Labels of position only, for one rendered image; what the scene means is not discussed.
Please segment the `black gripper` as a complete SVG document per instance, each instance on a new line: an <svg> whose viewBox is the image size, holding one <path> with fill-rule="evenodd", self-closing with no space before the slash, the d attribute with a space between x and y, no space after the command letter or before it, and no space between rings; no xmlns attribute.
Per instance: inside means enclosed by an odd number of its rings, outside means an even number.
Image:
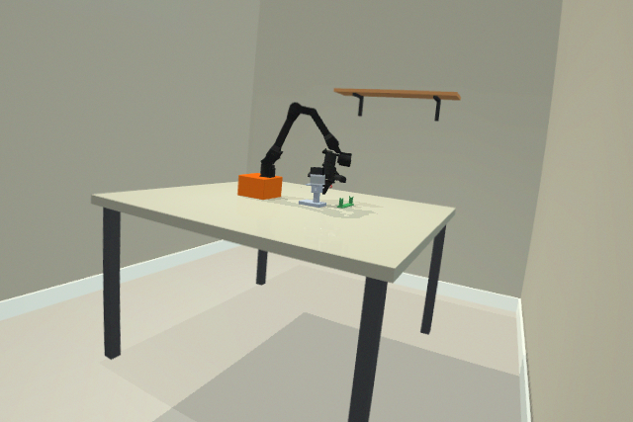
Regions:
<svg viewBox="0 0 633 422"><path fill-rule="evenodd" d="M335 180L338 180L340 183L346 183L346 178L342 175L333 175L335 164L330 162L323 162L322 168L325 168L325 183L322 185L324 189L322 189L322 194L325 195L328 188L331 184L335 183Z"/></svg>

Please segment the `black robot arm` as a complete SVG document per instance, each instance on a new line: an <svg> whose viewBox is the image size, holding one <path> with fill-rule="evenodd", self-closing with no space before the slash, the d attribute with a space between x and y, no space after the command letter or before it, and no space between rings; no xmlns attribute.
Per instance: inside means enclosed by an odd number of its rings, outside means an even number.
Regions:
<svg viewBox="0 0 633 422"><path fill-rule="evenodd" d="M260 169L259 177L266 177L266 178L275 177L275 165L273 164L275 163L275 161L280 159L280 156L283 153L283 151L281 151L281 147L287 137L287 134L293 122L299 116L299 114L310 115L315 121L319 130L321 131L327 147L330 150L334 150L336 153L339 153L339 154L332 153L333 151L329 151L327 149L323 150L322 153L325 154L324 162L330 162L330 163L335 164L336 156L338 156L337 163L339 163L339 165L350 167L352 153L341 152L341 150L338 147L339 145L338 140L328 130L328 128L322 121L321 117L317 113L317 110L315 108L302 106L298 102L293 102L291 103L289 107L287 118L277 136L275 143L268 150L268 152L266 153L266 156L261 160L261 169Z"/></svg>

